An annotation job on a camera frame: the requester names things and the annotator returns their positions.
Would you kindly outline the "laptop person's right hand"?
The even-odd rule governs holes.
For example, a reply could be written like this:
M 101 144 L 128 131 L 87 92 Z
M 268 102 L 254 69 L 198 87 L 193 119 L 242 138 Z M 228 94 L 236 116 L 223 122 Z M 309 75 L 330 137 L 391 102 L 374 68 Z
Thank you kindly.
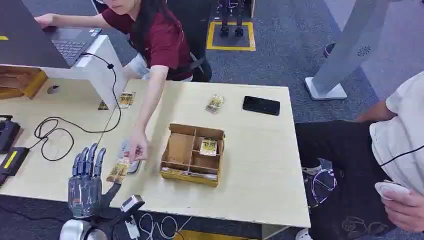
M 48 28 L 48 27 L 54 27 L 54 17 L 55 15 L 53 13 L 47 13 L 44 15 L 36 16 L 34 19 L 36 22 L 40 25 L 42 29 Z

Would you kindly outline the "seated person's left hand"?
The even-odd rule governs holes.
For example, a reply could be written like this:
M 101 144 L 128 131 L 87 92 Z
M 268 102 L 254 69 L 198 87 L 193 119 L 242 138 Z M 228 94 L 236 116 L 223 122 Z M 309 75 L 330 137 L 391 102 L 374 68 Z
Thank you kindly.
M 382 198 L 388 219 L 398 228 L 407 232 L 424 231 L 424 197 L 418 193 L 409 194 L 385 191 Z

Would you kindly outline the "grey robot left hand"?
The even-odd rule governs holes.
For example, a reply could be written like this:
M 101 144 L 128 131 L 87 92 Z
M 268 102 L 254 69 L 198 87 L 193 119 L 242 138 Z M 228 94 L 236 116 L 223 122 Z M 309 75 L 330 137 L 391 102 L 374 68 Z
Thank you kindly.
M 68 180 L 68 208 L 74 219 L 85 220 L 99 215 L 109 208 L 121 184 L 113 183 L 103 194 L 101 178 L 103 158 L 106 148 L 96 152 L 98 144 L 85 147 L 75 158 L 71 177 Z

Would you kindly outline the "laptop person's left hand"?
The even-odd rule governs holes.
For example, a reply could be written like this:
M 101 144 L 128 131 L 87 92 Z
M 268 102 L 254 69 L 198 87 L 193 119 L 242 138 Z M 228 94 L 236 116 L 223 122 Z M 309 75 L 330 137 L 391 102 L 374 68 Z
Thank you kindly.
M 136 130 L 129 140 L 129 161 L 145 161 L 148 158 L 149 140 L 142 130 Z

